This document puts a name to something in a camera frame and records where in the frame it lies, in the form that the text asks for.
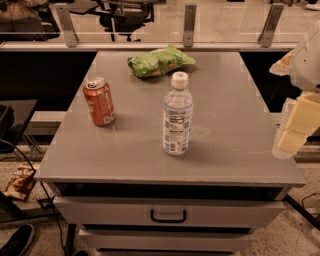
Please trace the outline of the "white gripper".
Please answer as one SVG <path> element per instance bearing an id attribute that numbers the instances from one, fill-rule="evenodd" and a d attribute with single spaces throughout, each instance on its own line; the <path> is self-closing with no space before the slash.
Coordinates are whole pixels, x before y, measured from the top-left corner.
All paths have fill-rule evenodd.
<path id="1" fill-rule="evenodd" d="M 280 114 L 272 154 L 285 160 L 293 157 L 320 127 L 320 21 L 317 21 L 296 48 L 275 62 L 269 72 L 285 76 L 303 91 L 297 99 L 287 98 Z"/>

